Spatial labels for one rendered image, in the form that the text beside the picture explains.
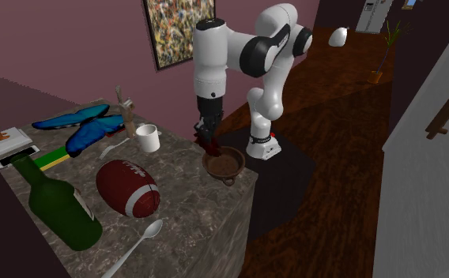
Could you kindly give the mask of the dark red object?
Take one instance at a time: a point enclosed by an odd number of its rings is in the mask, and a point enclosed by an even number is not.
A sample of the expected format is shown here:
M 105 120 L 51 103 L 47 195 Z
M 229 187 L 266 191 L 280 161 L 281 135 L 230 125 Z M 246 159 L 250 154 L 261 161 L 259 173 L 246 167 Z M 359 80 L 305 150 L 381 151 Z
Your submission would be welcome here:
M 212 137 L 210 142 L 205 142 L 198 133 L 195 133 L 194 136 L 196 137 L 195 142 L 198 143 L 199 146 L 202 147 L 208 155 L 215 157 L 219 157 L 221 155 L 221 152 L 219 150 L 220 146 L 217 143 L 217 139 L 215 137 Z

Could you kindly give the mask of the white cup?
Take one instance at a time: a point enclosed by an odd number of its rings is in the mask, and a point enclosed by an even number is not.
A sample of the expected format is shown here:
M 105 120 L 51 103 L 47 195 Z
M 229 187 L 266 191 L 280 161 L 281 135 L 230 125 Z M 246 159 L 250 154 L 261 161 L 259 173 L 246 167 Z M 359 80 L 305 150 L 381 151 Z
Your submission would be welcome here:
M 143 152 L 151 153 L 160 148 L 160 132 L 153 124 L 143 124 L 136 129 L 136 137 Z

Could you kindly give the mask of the wooden hand figure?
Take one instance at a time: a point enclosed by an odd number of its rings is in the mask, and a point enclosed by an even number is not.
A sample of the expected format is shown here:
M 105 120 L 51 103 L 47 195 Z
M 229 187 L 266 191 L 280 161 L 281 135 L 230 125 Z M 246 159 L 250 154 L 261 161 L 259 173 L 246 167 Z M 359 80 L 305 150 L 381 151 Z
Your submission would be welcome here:
M 135 125 L 133 109 L 135 108 L 134 102 L 131 98 L 123 99 L 122 90 L 119 85 L 115 86 L 115 93 L 119 101 L 119 110 L 123 116 L 123 123 L 126 129 L 127 137 L 133 139 L 135 137 Z

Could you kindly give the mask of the dark robot stand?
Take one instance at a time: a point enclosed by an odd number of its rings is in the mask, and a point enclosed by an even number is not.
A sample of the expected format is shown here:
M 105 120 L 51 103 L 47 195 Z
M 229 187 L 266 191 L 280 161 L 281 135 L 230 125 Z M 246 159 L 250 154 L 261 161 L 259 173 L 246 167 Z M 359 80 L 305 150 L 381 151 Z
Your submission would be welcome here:
M 315 161 L 275 134 L 281 151 L 268 160 L 245 156 L 244 166 L 258 174 L 251 203 L 247 241 L 251 242 L 292 220 L 315 169 Z

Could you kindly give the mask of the silver fork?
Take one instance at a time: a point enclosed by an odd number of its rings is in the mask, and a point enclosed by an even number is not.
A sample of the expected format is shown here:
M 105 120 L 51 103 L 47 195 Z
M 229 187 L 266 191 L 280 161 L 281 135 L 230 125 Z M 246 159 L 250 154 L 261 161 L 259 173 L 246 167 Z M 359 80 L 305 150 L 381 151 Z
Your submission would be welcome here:
M 109 145 L 106 147 L 105 150 L 102 151 L 102 153 L 99 156 L 99 159 L 102 160 L 112 149 L 119 147 L 120 145 L 123 145 L 124 143 L 128 142 L 130 138 L 126 138 L 123 141 L 119 142 L 117 145 Z

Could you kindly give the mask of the brown american football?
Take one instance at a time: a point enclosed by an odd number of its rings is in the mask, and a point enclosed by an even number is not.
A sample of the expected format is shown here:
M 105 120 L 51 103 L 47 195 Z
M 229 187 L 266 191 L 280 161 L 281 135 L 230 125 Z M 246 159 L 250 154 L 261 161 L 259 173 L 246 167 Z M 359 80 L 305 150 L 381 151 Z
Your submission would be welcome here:
M 131 218 L 151 216 L 160 204 L 153 177 L 128 160 L 104 163 L 96 174 L 96 188 L 110 208 Z

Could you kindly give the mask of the blue butterfly figure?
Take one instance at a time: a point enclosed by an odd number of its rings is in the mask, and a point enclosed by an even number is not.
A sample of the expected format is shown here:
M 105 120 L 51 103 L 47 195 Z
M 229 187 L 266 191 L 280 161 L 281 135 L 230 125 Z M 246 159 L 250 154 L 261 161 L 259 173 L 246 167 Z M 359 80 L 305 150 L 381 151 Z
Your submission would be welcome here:
M 87 107 L 75 113 L 34 122 L 32 127 L 38 130 L 77 127 L 77 131 L 65 143 L 67 154 L 74 158 L 107 134 L 112 135 L 125 129 L 123 116 L 107 115 L 109 108 L 108 104 Z

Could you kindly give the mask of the silver spoon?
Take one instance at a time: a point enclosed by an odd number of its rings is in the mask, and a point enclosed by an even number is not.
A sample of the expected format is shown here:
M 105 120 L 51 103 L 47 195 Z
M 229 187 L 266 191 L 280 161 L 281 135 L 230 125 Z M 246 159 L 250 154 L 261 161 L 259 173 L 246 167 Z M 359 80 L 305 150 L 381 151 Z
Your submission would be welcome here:
M 123 255 L 116 263 L 101 278 L 112 278 L 112 276 L 119 270 L 127 258 L 135 251 L 138 245 L 145 239 L 155 237 L 163 226 L 163 220 L 155 220 L 146 229 L 142 237 Z

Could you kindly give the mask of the white egg-shaped object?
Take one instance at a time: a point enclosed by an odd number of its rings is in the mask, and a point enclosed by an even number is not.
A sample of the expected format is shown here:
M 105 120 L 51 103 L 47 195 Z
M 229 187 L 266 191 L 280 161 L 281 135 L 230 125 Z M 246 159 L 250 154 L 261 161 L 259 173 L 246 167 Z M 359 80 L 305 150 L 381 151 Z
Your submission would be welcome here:
M 331 47 L 343 47 L 347 39 L 348 30 L 349 29 L 345 27 L 340 27 L 334 30 L 328 40 L 328 44 Z

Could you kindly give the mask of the green and yellow book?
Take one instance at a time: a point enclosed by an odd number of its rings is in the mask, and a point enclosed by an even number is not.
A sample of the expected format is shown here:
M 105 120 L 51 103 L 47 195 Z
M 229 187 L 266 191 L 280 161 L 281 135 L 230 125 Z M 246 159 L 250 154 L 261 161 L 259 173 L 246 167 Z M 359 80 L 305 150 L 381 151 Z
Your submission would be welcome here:
M 68 160 L 70 155 L 66 151 L 66 147 L 62 146 L 48 154 L 45 154 L 34 160 L 36 166 L 41 170 L 45 171 L 65 160 Z

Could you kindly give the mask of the potted green plant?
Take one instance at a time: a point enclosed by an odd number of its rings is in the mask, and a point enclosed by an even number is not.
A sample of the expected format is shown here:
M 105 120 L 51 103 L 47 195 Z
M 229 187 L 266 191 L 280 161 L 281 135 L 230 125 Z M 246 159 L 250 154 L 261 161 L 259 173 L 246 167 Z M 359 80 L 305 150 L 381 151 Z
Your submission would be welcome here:
M 374 85 L 379 83 L 379 79 L 383 75 L 381 68 L 387 59 L 388 52 L 389 52 L 390 48 L 395 44 L 395 42 L 403 34 L 406 34 L 411 31 L 411 24 L 409 22 L 407 22 L 404 25 L 401 25 L 401 21 L 398 21 L 398 23 L 393 28 L 390 27 L 389 21 L 386 21 L 385 25 L 386 25 L 386 30 L 387 30 L 387 34 L 384 36 L 384 39 L 386 42 L 386 50 L 385 50 L 383 59 L 382 59 L 381 63 L 379 64 L 377 70 L 371 71 L 368 76 L 368 79 L 367 79 L 368 83 L 374 84 Z

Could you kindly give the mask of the green glass bottle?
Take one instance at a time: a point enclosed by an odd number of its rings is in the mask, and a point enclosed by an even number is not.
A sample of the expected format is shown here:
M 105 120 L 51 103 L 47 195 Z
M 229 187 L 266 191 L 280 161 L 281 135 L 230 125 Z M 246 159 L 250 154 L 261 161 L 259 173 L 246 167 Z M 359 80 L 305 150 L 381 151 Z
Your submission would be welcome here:
M 30 210 L 70 249 L 87 250 L 100 239 L 102 225 L 74 186 L 47 177 L 26 154 L 11 163 L 30 185 Z

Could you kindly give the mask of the grey refrigerator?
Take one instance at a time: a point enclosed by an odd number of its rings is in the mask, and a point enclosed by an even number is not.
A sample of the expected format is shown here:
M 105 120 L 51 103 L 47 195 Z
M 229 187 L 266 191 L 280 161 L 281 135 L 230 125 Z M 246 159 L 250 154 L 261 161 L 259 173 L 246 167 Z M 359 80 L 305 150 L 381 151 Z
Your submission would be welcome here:
M 379 34 L 394 0 L 366 0 L 356 32 Z

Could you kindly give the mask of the white smartphone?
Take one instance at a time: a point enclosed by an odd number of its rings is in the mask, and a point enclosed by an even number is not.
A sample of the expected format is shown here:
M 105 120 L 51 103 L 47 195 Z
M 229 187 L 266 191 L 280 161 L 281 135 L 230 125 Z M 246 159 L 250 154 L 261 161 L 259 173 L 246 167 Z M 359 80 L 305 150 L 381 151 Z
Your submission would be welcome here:
M 37 146 L 32 145 L 32 146 L 29 146 L 27 148 L 23 148 L 20 151 L 14 152 L 14 153 L 12 153 L 12 154 L 10 154 L 10 155 L 0 159 L 0 169 L 8 167 L 11 164 L 11 159 L 14 158 L 17 155 L 28 155 L 28 156 L 31 156 L 33 154 L 38 153 L 39 151 L 40 150 L 39 150 L 39 148 Z

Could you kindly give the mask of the framed abstract wall picture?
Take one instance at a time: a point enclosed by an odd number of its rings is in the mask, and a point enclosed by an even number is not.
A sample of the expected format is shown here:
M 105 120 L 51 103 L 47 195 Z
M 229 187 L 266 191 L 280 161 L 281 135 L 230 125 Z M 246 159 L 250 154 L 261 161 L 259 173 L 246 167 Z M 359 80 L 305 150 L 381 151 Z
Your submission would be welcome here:
M 215 18 L 216 0 L 141 0 L 158 70 L 193 57 L 193 30 Z

